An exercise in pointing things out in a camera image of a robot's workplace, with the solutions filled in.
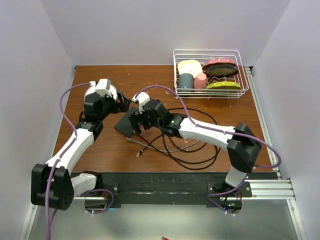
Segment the black network switch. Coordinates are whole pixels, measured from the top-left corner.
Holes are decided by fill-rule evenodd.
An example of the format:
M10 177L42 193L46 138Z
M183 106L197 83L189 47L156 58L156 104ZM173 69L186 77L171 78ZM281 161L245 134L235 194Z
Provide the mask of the black network switch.
M114 126L114 129L127 138L130 138L132 135L139 136L141 133L139 114L139 110L136 107L131 107Z

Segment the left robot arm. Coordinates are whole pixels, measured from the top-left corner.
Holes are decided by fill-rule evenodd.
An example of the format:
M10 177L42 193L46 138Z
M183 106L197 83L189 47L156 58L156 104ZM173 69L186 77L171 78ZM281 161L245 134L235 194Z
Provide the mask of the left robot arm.
M31 203L37 206L67 210L73 198L90 193L99 196L104 190L101 174L85 171L76 177L71 173L83 153L97 140L103 120L110 114L126 113L131 100L122 91L100 95L86 94L83 111L75 131L65 145L45 164L36 164L31 171Z

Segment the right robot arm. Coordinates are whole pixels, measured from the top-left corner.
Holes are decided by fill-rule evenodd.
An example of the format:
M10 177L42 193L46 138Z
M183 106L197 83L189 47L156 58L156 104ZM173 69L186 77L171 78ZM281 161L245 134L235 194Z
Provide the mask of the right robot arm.
M223 192L233 197L241 190L240 184L252 172L262 148L247 125L220 126L198 121L188 114L171 113L159 100L149 97L135 97L132 101L138 105L129 116L135 133L154 127L169 137L194 139L227 151L231 167L222 185Z

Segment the round white patterned plate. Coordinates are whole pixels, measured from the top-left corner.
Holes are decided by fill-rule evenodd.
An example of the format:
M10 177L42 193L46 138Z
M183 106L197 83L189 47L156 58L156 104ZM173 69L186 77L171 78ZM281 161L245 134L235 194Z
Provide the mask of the round white patterned plate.
M89 82L89 88L86 90L86 92L83 96L84 101L86 100L86 97L88 95L93 94L95 92L95 86L96 86L95 81ZM114 100L116 101L118 99L117 89L115 88L115 86L113 84L110 85L109 91L112 93L112 96L113 96Z

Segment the dark grey cup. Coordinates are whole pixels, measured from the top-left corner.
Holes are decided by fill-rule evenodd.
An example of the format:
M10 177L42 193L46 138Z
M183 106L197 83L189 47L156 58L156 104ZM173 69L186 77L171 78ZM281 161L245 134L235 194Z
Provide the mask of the dark grey cup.
M180 92L191 92L193 89L194 77L186 72L179 76L178 89Z

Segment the pink cup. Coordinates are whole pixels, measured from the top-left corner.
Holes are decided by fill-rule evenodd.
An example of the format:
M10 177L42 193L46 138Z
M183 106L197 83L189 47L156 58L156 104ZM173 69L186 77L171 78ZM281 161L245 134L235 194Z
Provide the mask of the pink cup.
M205 73L199 73L193 81L193 89L196 92L200 92L207 87L207 75Z

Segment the cream yellow plate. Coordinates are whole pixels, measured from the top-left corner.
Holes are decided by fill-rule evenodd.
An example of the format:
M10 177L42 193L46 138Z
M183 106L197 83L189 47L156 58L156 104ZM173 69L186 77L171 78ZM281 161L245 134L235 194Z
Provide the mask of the cream yellow plate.
M183 60L179 62L177 65L177 69L180 75L188 73L191 74L194 78L198 74L203 73L201 63L195 59Z

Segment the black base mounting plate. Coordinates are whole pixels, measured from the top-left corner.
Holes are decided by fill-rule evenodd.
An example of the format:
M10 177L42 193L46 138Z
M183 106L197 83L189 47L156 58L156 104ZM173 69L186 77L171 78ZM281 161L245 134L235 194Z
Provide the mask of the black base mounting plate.
M123 205L205 205L207 196L230 190L223 172L104 172L104 192L83 193L86 210L99 211L111 204Z

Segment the black brown bowl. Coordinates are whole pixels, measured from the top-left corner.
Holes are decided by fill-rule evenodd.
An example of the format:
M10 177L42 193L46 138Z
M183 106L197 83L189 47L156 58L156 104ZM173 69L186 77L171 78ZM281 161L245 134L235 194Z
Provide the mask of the black brown bowl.
M238 69L232 65L213 65L204 71L207 76L223 78L232 77L239 73Z

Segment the olive green bowl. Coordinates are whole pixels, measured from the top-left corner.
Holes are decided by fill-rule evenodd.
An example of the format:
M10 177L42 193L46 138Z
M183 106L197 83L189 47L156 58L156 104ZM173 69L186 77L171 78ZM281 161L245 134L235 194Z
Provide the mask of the olive green bowl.
M233 81L216 81L207 85L209 90L241 90L242 87L239 83Z

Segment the aluminium frame rail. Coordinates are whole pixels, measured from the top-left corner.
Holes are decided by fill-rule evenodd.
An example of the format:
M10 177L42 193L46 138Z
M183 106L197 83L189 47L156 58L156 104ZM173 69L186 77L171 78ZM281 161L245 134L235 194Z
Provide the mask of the aluminium frame rail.
M100 65L77 66L73 84L110 79L111 83L132 97L150 86L148 94L168 108L191 108L191 115L201 121L220 125L249 125L263 138L267 130L260 122L257 98L249 89L240 98L185 98L174 95L173 65ZM212 160L215 148L196 144L191 153L176 152L184 163L148 149L138 156L142 146L126 140L115 130L121 114L111 115L103 130L75 165L84 170L110 173L226 173L230 167L227 153L221 151ZM51 227L54 240L298 240L301 222L293 186L275 170L259 168L250 174L251 197L243 197L242 210L235 216L205 205L124 204L104 213L85 211L85 200L77 198L66 211L58 211Z

